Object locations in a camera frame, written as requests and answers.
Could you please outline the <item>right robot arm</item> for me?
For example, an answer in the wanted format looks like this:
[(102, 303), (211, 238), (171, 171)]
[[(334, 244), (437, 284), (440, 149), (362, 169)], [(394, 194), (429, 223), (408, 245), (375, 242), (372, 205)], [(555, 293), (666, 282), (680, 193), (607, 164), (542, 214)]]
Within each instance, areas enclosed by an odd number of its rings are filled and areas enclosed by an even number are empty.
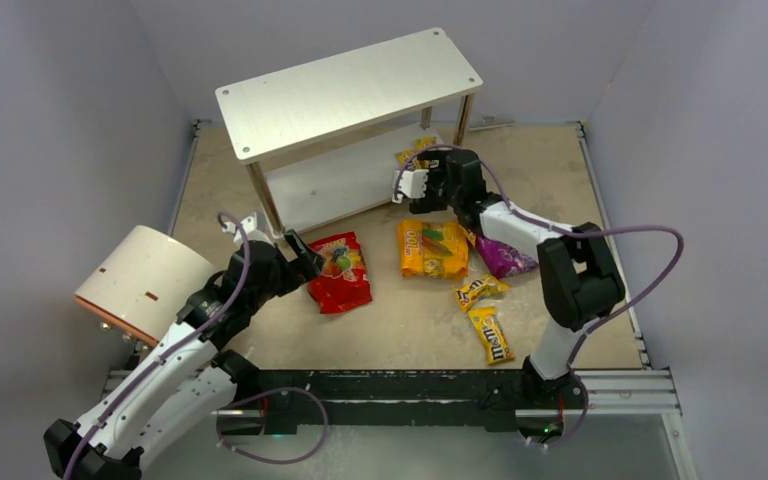
[(489, 167), (467, 149), (434, 145), (393, 177), (392, 199), (413, 214), (452, 210), (471, 233), (511, 247), (538, 264), (550, 319), (523, 363), (526, 388), (556, 390), (570, 381), (571, 365), (589, 328), (606, 318), (626, 294), (603, 231), (593, 223), (555, 223), (516, 206), (501, 187), (490, 190)]

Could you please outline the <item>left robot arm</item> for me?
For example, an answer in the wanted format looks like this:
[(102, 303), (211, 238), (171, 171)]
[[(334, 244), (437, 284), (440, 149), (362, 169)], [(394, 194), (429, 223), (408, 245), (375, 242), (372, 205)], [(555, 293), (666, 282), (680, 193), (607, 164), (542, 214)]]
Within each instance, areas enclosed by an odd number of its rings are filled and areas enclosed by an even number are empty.
[(325, 261), (295, 232), (285, 236), (295, 252), (288, 259), (259, 231), (225, 229), (236, 250), (218, 269), (137, 226), (76, 291), (80, 305), (149, 351), (96, 406), (46, 430), (57, 477), (138, 479), (183, 433), (242, 396), (255, 368), (228, 343), (267, 301), (317, 278)]

